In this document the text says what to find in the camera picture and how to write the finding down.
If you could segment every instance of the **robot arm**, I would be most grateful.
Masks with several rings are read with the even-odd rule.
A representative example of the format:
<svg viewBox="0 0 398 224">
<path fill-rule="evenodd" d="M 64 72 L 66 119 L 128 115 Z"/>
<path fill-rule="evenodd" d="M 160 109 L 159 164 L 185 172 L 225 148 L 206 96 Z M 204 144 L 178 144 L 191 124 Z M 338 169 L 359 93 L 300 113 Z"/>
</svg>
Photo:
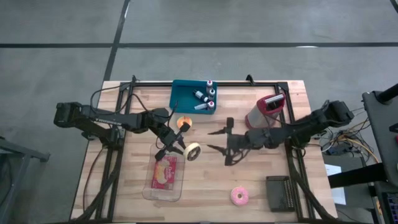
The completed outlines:
<svg viewBox="0 0 398 224">
<path fill-rule="evenodd" d="M 305 147 L 311 140 L 311 136 L 323 131 L 328 127 L 345 126 L 351 122 L 354 114 L 341 101 L 326 101 L 322 108 L 313 111 L 310 115 L 287 124 L 281 128 L 255 128 L 246 131 L 244 135 L 232 134 L 233 118 L 227 118 L 227 127 L 210 134 L 224 134 L 227 136 L 227 148 L 208 145 L 223 153 L 225 165 L 232 166 L 234 157 L 242 153 L 243 149 L 260 149 L 263 146 L 268 149 L 275 149 L 279 144 L 289 139 L 292 146 Z"/>
<path fill-rule="evenodd" d="M 57 104 L 54 124 L 61 128 L 78 128 L 83 131 L 82 135 L 85 138 L 91 140 L 91 137 L 95 136 L 104 145 L 115 148 L 119 147 L 122 142 L 122 137 L 119 133 L 113 131 L 113 128 L 103 128 L 94 121 L 121 126 L 126 131 L 136 134 L 144 133 L 150 129 L 165 146 L 155 155 L 155 158 L 159 161 L 165 156 L 166 151 L 183 154 L 181 150 L 173 146 L 176 141 L 183 149 L 186 148 L 181 133 L 188 131 L 190 125 L 184 123 L 176 134 L 172 128 L 164 124 L 168 118 L 169 112 L 165 108 L 157 108 L 141 113 L 119 114 L 73 102 Z M 187 159 L 192 161 L 197 158 L 199 153 L 200 148 L 195 149 L 195 153 L 191 154 L 192 156 Z"/>
</svg>

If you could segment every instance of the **wooden tabletop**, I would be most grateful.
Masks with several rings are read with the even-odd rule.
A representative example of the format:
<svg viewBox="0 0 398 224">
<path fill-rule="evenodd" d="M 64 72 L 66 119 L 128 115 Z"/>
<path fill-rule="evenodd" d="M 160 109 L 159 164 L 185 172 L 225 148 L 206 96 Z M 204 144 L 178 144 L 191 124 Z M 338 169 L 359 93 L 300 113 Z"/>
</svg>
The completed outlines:
<svg viewBox="0 0 398 224">
<path fill-rule="evenodd" d="M 301 80 L 287 82 L 295 119 L 308 115 L 311 109 L 304 82 Z M 103 88 L 119 84 L 120 82 L 104 82 Z M 134 88 L 134 93 L 141 98 L 148 110 L 164 107 L 171 112 L 169 108 L 170 92 L 171 87 Z M 294 212 L 274 213 L 269 210 L 267 204 L 266 177 L 289 175 L 283 144 L 277 149 L 251 151 L 245 159 L 232 167 L 225 167 L 224 157 L 218 151 L 206 146 L 206 144 L 226 145 L 226 135 L 209 136 L 207 133 L 226 126 L 227 117 L 235 118 L 233 133 L 244 134 L 248 130 L 244 124 L 244 116 L 259 98 L 270 94 L 274 94 L 272 87 L 218 87 L 217 109 L 213 115 L 176 113 L 173 116 L 170 127 L 174 131 L 178 130 L 176 120 L 179 117 L 183 115 L 191 117 L 193 125 L 187 133 L 183 134 L 184 141 L 187 145 L 191 142 L 198 142 L 202 149 L 196 160 L 185 163 L 182 194 L 180 200 L 176 202 L 143 198 L 142 190 L 148 169 L 150 147 L 155 143 L 156 136 L 150 131 L 142 134 L 127 133 L 113 221 L 287 222 L 297 220 Z M 114 111 L 117 95 L 117 89 L 103 91 L 98 108 Z M 133 98 L 131 113 L 141 111 L 143 108 L 137 99 Z M 289 121 L 286 107 L 284 111 L 285 117 Z M 100 150 L 99 141 L 89 143 L 71 218 L 76 218 L 83 212 L 83 188 L 88 171 Z M 320 148 L 309 146 L 306 150 L 304 161 L 310 188 L 326 210 L 337 217 Z M 102 152 L 93 169 L 86 193 L 86 206 L 99 191 L 105 157 L 106 150 Z M 249 202 L 242 207 L 233 205 L 229 198 L 231 190 L 238 186 L 246 188 L 249 193 Z M 301 190 L 300 198 L 304 216 L 307 217 Z M 108 210 L 108 204 L 104 205 L 104 210 Z"/>
</svg>

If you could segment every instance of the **gray floor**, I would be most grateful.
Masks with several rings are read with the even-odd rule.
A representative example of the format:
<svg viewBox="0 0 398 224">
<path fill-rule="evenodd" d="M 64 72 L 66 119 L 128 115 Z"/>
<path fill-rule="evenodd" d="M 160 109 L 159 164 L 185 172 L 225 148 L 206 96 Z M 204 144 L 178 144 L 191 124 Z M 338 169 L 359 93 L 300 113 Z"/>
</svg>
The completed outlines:
<svg viewBox="0 0 398 224">
<path fill-rule="evenodd" d="M 111 43 L 123 0 L 0 0 L 0 44 Z M 388 0 L 136 0 L 121 42 L 393 42 Z M 87 103 L 110 49 L 0 49 L 0 136 L 50 152 L 33 162 L 12 221 L 68 220 L 87 141 L 53 125 L 55 105 Z M 398 48 L 119 49 L 111 80 L 305 80 L 313 109 L 326 99 L 362 107 L 361 94 L 398 82 Z M 355 118 L 354 123 L 366 118 Z M 375 147 L 370 129 L 364 138 Z M 362 210 L 345 210 L 368 221 Z"/>
</svg>

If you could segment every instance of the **teal tray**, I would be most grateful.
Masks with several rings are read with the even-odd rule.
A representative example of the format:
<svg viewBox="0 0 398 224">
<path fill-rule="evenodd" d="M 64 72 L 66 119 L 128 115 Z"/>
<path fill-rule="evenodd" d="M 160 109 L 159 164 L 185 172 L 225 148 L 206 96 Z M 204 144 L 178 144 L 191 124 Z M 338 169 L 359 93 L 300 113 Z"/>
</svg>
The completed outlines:
<svg viewBox="0 0 398 224">
<path fill-rule="evenodd" d="M 194 80 L 174 80 L 172 83 L 172 94 L 170 96 L 170 108 L 173 109 L 175 102 L 178 101 L 178 106 L 175 109 L 176 113 L 195 113 L 195 114 L 213 114 L 217 109 L 217 82 L 213 82 L 213 88 L 216 91 L 216 95 L 213 99 L 214 109 L 213 110 L 195 110 L 195 106 L 201 103 L 205 103 L 193 94 L 194 90 L 199 90 L 205 96 L 206 93 L 206 81 L 194 81 Z"/>
</svg>

